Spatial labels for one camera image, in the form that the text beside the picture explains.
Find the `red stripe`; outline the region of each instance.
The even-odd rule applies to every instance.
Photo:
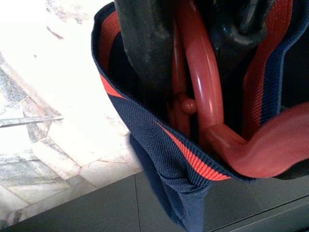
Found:
[[[244,78],[243,137],[250,139],[260,128],[266,63],[289,28],[292,0],[276,1],[266,19],[267,37],[260,43]]]
[[[192,168],[200,174],[202,177],[208,180],[226,180],[230,179],[229,176],[223,175],[216,170],[206,165],[200,158],[198,158],[189,148],[187,148],[179,139],[177,139],[172,133],[159,125],[166,134],[174,141],[176,146],[181,150],[184,157],[187,159]]]
[[[108,81],[100,74],[103,86],[105,88],[105,91],[107,94],[112,95],[114,97],[119,97],[125,99],[122,95],[120,95],[111,85],[108,83]]]
[[[120,25],[116,12],[111,13],[102,23],[98,59],[100,65],[108,71],[112,44],[120,32]]]

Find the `gray surface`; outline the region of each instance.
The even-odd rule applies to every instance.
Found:
[[[216,183],[204,232],[295,232],[309,226],[309,177]],[[5,232],[184,232],[164,212],[145,173],[25,220]]]
[[[145,173],[136,174],[140,232],[184,232],[166,215],[157,197],[152,192]]]
[[[264,179],[248,185],[263,210],[309,195],[309,176],[294,180]]]
[[[212,231],[262,211],[258,200],[237,180],[215,183],[205,198],[204,231]]]
[[[139,232],[134,176],[65,203],[4,232]]]
[[[260,213],[216,232],[304,232],[309,230],[309,196]]]

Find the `tile floor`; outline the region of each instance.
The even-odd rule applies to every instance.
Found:
[[[1,69],[0,82],[0,120],[47,115]],[[0,128],[0,228],[141,171],[128,141],[115,144],[114,152],[89,157],[84,153],[87,148],[77,153],[70,149],[81,140],[58,136],[62,125],[46,122]],[[120,141],[127,140],[127,135]]]
[[[0,128],[0,228],[142,170],[90,52],[109,2],[0,2],[0,119],[64,117]]]

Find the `woven fabric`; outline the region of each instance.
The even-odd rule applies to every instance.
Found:
[[[250,139],[261,126],[267,59],[286,34],[292,17],[292,0],[276,1],[266,19],[268,34],[257,48],[243,85],[243,137]]]
[[[284,14],[285,20],[290,20],[292,6],[288,1],[282,2],[286,4],[272,11],[268,21],[278,18],[274,14]],[[279,42],[276,41],[270,53],[263,58],[269,57]],[[175,223],[188,232],[201,232],[204,197],[212,183],[229,178],[243,182],[254,179],[241,176],[225,163],[215,160],[141,103],[137,74],[124,51],[113,3],[96,14],[91,46],[104,88],[131,131],[131,144],[163,208]]]

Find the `red handle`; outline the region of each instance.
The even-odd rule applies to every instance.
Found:
[[[177,22],[197,105],[200,145],[216,151],[233,169],[249,177],[276,176],[309,159],[309,103],[283,112],[247,142],[224,124],[217,63],[193,0],[179,1]],[[173,84],[183,88],[180,83]]]
[[[169,106],[171,126],[190,136],[190,115],[197,111],[196,103],[187,95],[183,45],[179,29],[174,22],[174,47],[172,60],[173,104]]]

